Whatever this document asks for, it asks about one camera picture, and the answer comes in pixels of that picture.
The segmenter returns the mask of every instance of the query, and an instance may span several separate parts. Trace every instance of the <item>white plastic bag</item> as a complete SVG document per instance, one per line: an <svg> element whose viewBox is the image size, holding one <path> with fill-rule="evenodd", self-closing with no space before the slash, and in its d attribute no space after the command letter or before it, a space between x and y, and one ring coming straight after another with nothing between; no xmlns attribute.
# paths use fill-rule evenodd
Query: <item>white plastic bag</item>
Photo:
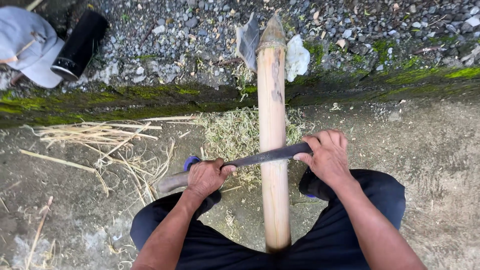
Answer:
<svg viewBox="0 0 480 270"><path fill-rule="evenodd" d="M293 82L297 75L304 75L310 63L310 53L303 47L300 35L295 35L287 43L287 55L285 59L285 72L287 80Z"/></svg>

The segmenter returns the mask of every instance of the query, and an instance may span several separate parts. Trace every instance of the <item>black pants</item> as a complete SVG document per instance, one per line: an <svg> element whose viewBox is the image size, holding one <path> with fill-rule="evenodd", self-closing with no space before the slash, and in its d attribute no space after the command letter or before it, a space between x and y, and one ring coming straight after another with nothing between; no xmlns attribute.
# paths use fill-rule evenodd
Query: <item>black pants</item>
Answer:
<svg viewBox="0 0 480 270"><path fill-rule="evenodd" d="M350 170L365 195L397 228L405 211L405 188L392 176L370 170ZM307 170L303 177L316 178ZM345 208L333 190L316 178L309 192L329 199L312 229L281 254L267 254L241 246L196 220L210 209L204 201L185 237L177 269L369 269ZM142 249L153 230L166 217L181 193L156 200L143 208L132 222L130 236Z"/></svg>

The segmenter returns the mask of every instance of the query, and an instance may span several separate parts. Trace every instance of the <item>bamboo tip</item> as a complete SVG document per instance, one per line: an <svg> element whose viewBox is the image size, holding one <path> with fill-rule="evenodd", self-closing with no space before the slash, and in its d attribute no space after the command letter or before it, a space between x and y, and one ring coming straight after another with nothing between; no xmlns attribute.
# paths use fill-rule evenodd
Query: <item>bamboo tip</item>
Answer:
<svg viewBox="0 0 480 270"><path fill-rule="evenodd" d="M260 44L258 50L263 49L265 46L283 46L286 47L285 32L283 31L283 25L278 15L273 15L267 23L262 36L260 37Z"/></svg>

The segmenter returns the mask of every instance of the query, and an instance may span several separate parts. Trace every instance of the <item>gray cap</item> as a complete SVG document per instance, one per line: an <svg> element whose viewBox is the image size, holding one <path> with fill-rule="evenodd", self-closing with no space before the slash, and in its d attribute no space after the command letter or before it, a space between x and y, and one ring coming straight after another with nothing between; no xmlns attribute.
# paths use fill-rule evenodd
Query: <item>gray cap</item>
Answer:
<svg viewBox="0 0 480 270"><path fill-rule="evenodd" d="M39 86L54 88L62 81L50 66L63 44L40 15L17 7L0 8L0 61Z"/></svg>

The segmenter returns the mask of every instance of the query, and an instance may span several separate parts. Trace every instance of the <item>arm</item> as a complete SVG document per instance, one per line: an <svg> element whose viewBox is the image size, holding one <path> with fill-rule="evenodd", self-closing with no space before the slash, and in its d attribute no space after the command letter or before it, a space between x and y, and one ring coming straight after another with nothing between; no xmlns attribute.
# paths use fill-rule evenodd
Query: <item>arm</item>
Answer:
<svg viewBox="0 0 480 270"><path fill-rule="evenodd" d="M132 270L175 269L193 214L203 200L220 188L235 166L223 159L192 165L188 186L178 203L157 226L133 263Z"/></svg>
<svg viewBox="0 0 480 270"><path fill-rule="evenodd" d="M360 249L369 266L383 269L426 269L390 221L370 202L348 170L347 139L340 131L321 131L303 138L313 157L300 153L305 162L335 191L352 222Z"/></svg>

